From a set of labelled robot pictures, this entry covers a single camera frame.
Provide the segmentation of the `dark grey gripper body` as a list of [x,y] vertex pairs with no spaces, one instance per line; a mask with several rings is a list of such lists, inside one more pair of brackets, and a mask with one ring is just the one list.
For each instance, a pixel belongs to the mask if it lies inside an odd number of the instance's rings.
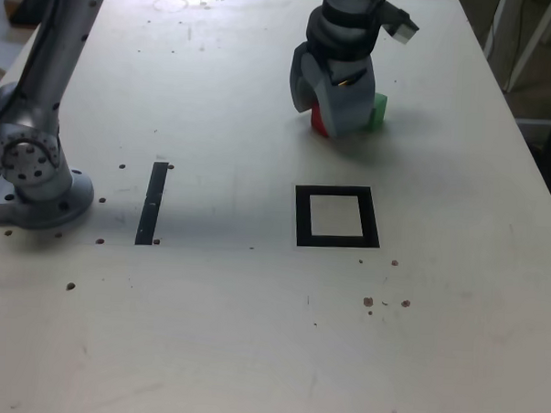
[[329,60],[330,83],[335,87],[369,87],[371,80],[370,56],[356,61]]

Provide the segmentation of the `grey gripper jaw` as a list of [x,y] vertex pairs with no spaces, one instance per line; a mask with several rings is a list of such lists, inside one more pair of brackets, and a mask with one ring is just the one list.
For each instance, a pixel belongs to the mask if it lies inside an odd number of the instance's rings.
[[289,83],[292,103],[297,112],[310,111],[317,104],[322,115],[329,114],[328,61],[313,52],[312,45],[307,41],[294,50]]
[[330,139],[342,139],[366,126],[375,104],[375,75],[371,61],[369,87],[335,87],[329,81],[329,114],[322,115],[313,105],[312,127]]

